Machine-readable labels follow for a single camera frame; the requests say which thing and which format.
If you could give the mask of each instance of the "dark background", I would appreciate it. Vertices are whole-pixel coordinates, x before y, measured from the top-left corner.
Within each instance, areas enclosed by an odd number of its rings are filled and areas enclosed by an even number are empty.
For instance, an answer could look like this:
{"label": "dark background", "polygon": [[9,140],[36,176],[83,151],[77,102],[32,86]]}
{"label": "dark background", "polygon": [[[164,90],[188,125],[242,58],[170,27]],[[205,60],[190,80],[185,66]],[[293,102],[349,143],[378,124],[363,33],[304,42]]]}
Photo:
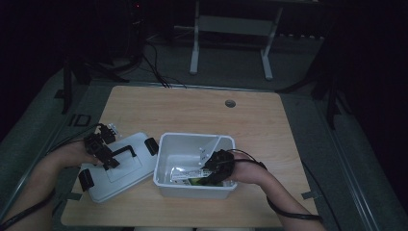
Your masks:
{"label": "dark background", "polygon": [[[169,37],[169,26],[193,24],[193,1],[148,2],[145,18]],[[323,65],[342,71],[339,90],[407,210],[407,1],[352,1],[346,8],[339,8],[342,1],[321,3],[324,7],[288,4],[278,33],[326,37]],[[90,49],[92,55],[102,52],[97,57],[107,55],[109,44],[91,39],[103,33],[92,1],[9,0],[0,4],[2,140],[44,83],[62,68],[65,55],[72,50],[68,49],[70,41],[75,41],[76,49]],[[93,36],[80,37],[83,33]],[[89,48],[87,42],[99,49]]]}

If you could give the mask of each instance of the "cable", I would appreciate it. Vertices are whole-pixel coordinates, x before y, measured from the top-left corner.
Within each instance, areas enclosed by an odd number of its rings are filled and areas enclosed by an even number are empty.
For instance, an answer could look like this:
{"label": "cable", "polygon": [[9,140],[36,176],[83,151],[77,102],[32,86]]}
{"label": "cable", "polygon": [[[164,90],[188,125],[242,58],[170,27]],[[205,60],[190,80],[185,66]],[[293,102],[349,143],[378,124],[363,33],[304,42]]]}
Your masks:
{"label": "cable", "polygon": [[249,163],[258,165],[260,167],[266,168],[265,165],[262,162],[257,162],[255,160],[248,160],[248,159],[235,159],[235,160],[231,160],[231,161],[218,162],[217,165],[221,166],[221,165],[225,165],[225,164],[229,164],[229,163],[237,163],[237,162],[249,162]]}
{"label": "cable", "polygon": [[13,216],[12,218],[8,219],[4,223],[0,225],[0,230],[6,230],[10,228],[10,226],[14,225],[15,223],[21,221],[22,219],[26,218],[27,216],[31,215],[33,212],[37,211],[38,209],[44,207],[48,202],[52,199],[52,197],[55,194],[55,189],[45,197],[42,201],[39,203],[33,205],[32,207],[20,212],[19,214]]}
{"label": "cable", "polygon": [[162,75],[159,73],[159,71],[156,69],[156,67],[151,62],[149,62],[149,60],[144,56],[144,54],[143,54],[143,58],[149,64],[150,68],[153,71],[154,76],[159,81],[159,83],[161,83],[162,86],[167,88],[167,89],[171,88],[171,85],[165,79],[163,79]]}
{"label": "cable", "polygon": [[78,136],[80,136],[80,135],[86,133],[86,132],[89,131],[90,129],[95,128],[95,127],[97,127],[97,126],[103,126],[103,124],[102,124],[102,123],[95,123],[95,124],[91,125],[90,127],[88,127],[86,130],[81,131],[81,132],[79,132],[79,133],[77,133],[77,134],[75,134],[75,135],[73,135],[73,136],[70,136],[70,137],[67,137],[67,138],[63,139],[62,141],[60,141],[59,143],[57,143],[56,145],[54,145],[53,147],[51,147],[51,148],[47,151],[46,155],[49,154],[50,152],[52,152],[52,151],[54,151],[54,150],[56,150],[56,149],[62,147],[62,146],[68,144],[69,141],[71,141],[72,139],[74,139],[74,138],[76,138],[76,137],[78,137]]}
{"label": "cable", "polygon": [[293,213],[288,213],[288,212],[282,211],[276,205],[274,205],[272,203],[272,201],[270,201],[270,199],[268,197],[267,197],[267,202],[268,202],[269,207],[273,211],[275,211],[275,213],[278,214],[278,215],[282,215],[282,216],[287,217],[287,218],[319,220],[320,222],[323,221],[322,217],[318,216],[318,215],[293,214]]}
{"label": "cable", "polygon": [[151,72],[155,75],[156,79],[159,81],[159,83],[162,84],[163,87],[165,88],[172,88],[172,85],[166,80],[166,79],[171,79],[176,81],[178,84],[183,85],[184,88],[187,88],[186,85],[184,85],[183,83],[181,83],[180,81],[178,81],[175,78],[171,78],[171,77],[167,77],[167,76],[163,76],[161,73],[159,73],[159,70],[157,69],[157,59],[158,59],[158,52],[157,52],[157,48],[149,41],[146,42],[147,45],[151,46],[154,50],[155,53],[155,57],[154,57],[154,64],[152,64],[144,54],[142,54],[143,58],[146,60],[147,64],[150,66],[151,68]]}

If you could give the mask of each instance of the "black object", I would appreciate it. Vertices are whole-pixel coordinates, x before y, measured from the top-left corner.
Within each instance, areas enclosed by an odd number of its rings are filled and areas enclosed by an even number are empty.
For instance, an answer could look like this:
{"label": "black object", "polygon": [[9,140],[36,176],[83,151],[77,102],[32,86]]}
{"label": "black object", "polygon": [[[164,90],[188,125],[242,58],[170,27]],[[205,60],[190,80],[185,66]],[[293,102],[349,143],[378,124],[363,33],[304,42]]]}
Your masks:
{"label": "black object", "polygon": [[116,150],[112,154],[113,154],[113,156],[115,156],[115,155],[119,155],[120,153],[122,153],[124,151],[128,151],[128,150],[130,151],[130,153],[132,153],[132,157],[137,156],[135,150],[133,150],[133,147],[131,145],[127,145],[127,146],[124,146],[122,148],[119,148],[118,150]]}
{"label": "black object", "polygon": [[208,169],[212,173],[197,181],[201,185],[216,185],[232,175],[235,162],[234,155],[225,150],[214,152],[213,156],[206,162],[203,168]]}
{"label": "black object", "polygon": [[317,82],[311,92],[313,99],[322,100],[328,93],[326,121],[331,129],[335,129],[334,115],[336,109],[336,96],[340,87],[344,70],[352,65],[352,52],[348,49],[353,43],[350,33],[347,33],[349,27],[344,26],[344,22],[350,18],[353,11],[359,9],[357,6],[349,6],[343,3],[336,10],[336,19],[333,25],[327,31],[325,40],[311,63],[305,77],[299,82],[276,90],[277,93],[289,93],[302,88],[310,83]]}
{"label": "black object", "polygon": [[33,205],[32,207],[24,210],[23,212],[13,216],[12,218],[6,220],[4,223],[2,223],[0,225],[0,230],[6,230],[8,228],[10,228],[10,226],[14,225],[15,223],[21,221],[23,218],[26,218],[27,216],[31,215],[33,212],[37,211],[38,209],[44,207],[46,204],[48,204],[48,202],[50,202],[50,200],[52,199],[52,197],[55,195],[55,189],[47,195],[47,197],[45,197],[45,199],[43,199],[41,202],[39,202],[38,204]]}
{"label": "black object", "polygon": [[105,169],[115,168],[120,163],[113,158],[113,151],[106,145],[115,141],[115,132],[106,125],[101,125],[99,130],[101,133],[91,133],[84,138],[85,149],[89,154],[98,158],[104,164]]}
{"label": "black object", "polygon": [[149,150],[150,155],[154,156],[159,152],[159,145],[153,138],[147,139],[146,141],[144,141],[144,144],[146,144],[146,147]]}
{"label": "black object", "polygon": [[[146,37],[144,1],[67,1],[58,15],[64,37],[65,114],[72,101],[71,73],[79,84],[85,85],[95,74],[115,82],[129,82],[118,72],[141,62]],[[116,58],[128,63],[114,67]]]}
{"label": "black object", "polygon": [[276,205],[274,205],[272,203],[272,201],[270,201],[270,199],[268,197],[267,197],[267,202],[268,202],[269,207],[273,211],[275,211],[275,213],[278,214],[278,215],[282,215],[282,216],[287,217],[287,218],[319,220],[320,222],[323,221],[323,218],[321,216],[318,216],[318,215],[292,214],[292,213],[285,212],[285,211],[279,209]]}
{"label": "black object", "polygon": [[81,184],[83,192],[85,192],[89,188],[92,188],[93,186],[95,186],[95,184],[93,183],[93,180],[92,180],[92,176],[90,175],[89,169],[82,170],[79,173],[78,178],[79,178],[79,183]]}

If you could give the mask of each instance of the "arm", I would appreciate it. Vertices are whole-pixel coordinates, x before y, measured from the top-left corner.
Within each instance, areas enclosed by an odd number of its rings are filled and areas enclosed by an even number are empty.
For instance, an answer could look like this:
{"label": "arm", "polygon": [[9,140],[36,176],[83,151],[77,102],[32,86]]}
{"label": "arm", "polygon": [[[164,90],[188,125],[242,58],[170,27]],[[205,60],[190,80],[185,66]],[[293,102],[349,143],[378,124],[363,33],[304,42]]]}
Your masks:
{"label": "arm", "polygon": [[[235,159],[247,158],[242,153],[234,153],[234,155]],[[230,178],[260,186],[270,201],[285,212],[310,215],[310,212],[297,202],[270,172],[260,166],[246,162],[236,162],[234,172]],[[277,216],[285,230],[325,230],[317,220]]]}
{"label": "arm", "polygon": [[[86,152],[82,141],[63,146],[44,157],[34,167],[27,184],[2,223],[41,202],[53,191],[62,169],[79,166],[81,163],[100,164],[98,159]],[[8,230],[52,230],[52,209],[52,203],[48,203]]]}

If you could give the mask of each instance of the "white plastic container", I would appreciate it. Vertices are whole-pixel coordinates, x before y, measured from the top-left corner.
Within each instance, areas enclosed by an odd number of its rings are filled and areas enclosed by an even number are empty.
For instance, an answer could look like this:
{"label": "white plastic container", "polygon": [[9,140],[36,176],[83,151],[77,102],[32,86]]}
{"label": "white plastic container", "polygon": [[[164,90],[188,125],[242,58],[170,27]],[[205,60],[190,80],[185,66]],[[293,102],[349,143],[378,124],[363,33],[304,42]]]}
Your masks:
{"label": "white plastic container", "polygon": [[108,146],[112,151],[127,145],[132,146],[136,156],[126,150],[115,156],[120,162],[116,168],[105,170],[102,166],[82,164],[81,171],[88,169],[94,182],[89,188],[90,198],[96,203],[106,200],[126,191],[134,185],[151,176],[157,164],[157,155],[152,156],[144,141],[148,139],[144,133],[137,133],[121,141],[113,142]]}
{"label": "white plastic container", "polygon": [[229,136],[164,133],[160,138],[154,183],[163,196],[224,199],[237,187],[237,182],[225,181],[220,187],[193,186],[175,177],[178,173],[200,170],[213,152],[234,148],[235,142]]}

